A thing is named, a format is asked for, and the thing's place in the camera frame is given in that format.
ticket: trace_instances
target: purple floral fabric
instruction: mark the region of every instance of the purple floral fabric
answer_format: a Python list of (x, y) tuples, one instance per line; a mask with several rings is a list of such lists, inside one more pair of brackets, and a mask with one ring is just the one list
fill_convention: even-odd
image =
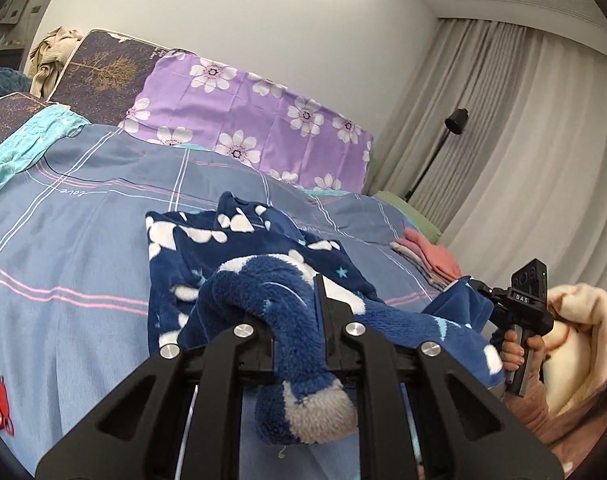
[(182, 50), (156, 63), (120, 126), (148, 142), (196, 144), (306, 189), (361, 192), (372, 144), (314, 100)]

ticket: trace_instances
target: blue bed sheet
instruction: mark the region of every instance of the blue bed sheet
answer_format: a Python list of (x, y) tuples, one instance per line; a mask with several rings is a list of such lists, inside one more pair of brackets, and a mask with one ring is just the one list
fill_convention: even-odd
[[(408, 222), (388, 204), (311, 196), (217, 153), (84, 126), (0, 189), (0, 376), (15, 427), (4, 439), (28, 471), (148, 356), (145, 213), (213, 209), (226, 190), (340, 240), (391, 306), (418, 312), (438, 294), (389, 249)], [(359, 477), (356, 435), (279, 458), (258, 441), (255, 398), (244, 400), (242, 480)]]

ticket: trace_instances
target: metal bolt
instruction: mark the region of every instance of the metal bolt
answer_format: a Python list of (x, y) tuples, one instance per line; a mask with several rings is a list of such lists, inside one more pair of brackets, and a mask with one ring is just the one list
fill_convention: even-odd
[(234, 335), (237, 337), (250, 337), (251, 335), (253, 335), (255, 333), (255, 329), (246, 323), (242, 323), (241, 325), (237, 325), (234, 328)]
[(353, 336), (360, 336), (365, 333), (365, 326), (357, 322), (348, 323), (346, 325), (346, 332)]
[(421, 345), (421, 351), (428, 357), (435, 357), (441, 353), (441, 347), (434, 341), (426, 341)]
[(178, 345), (175, 345), (175, 343), (168, 343), (167, 345), (162, 346), (159, 353), (164, 359), (174, 359), (180, 354), (180, 348)]

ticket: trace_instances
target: gray curtain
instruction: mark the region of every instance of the gray curtain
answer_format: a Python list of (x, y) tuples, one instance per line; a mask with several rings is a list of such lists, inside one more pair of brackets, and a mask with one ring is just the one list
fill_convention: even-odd
[(527, 27), (482, 20), (441, 20), (422, 66), (392, 120), (375, 140), (366, 190), (403, 197), (445, 134), (458, 107), (470, 120), (450, 134), (410, 204), (441, 230), (452, 220), (485, 166), (507, 116), (525, 64)]

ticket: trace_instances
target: pink folded clothing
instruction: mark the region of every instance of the pink folded clothing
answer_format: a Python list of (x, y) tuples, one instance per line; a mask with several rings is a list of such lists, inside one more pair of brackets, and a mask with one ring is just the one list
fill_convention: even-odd
[(420, 257), (421, 262), (423, 263), (423, 266), (426, 267), (426, 270), (428, 272), (434, 272), (435, 269), (433, 269), (432, 265), (430, 265), (430, 262), (427, 260), (426, 254), (424, 254), (424, 251), (422, 251), (421, 247), (419, 247), (415, 242), (411, 242), (410, 240), (407, 240), (406, 238), (397, 238), (395, 241), (399, 245), (403, 245), (405, 248), (410, 249), (418, 257)]
[(444, 278), (454, 282), (463, 276), (455, 256), (445, 247), (431, 244), (420, 232), (409, 227), (403, 230), (403, 237), (417, 244), (435, 272)]

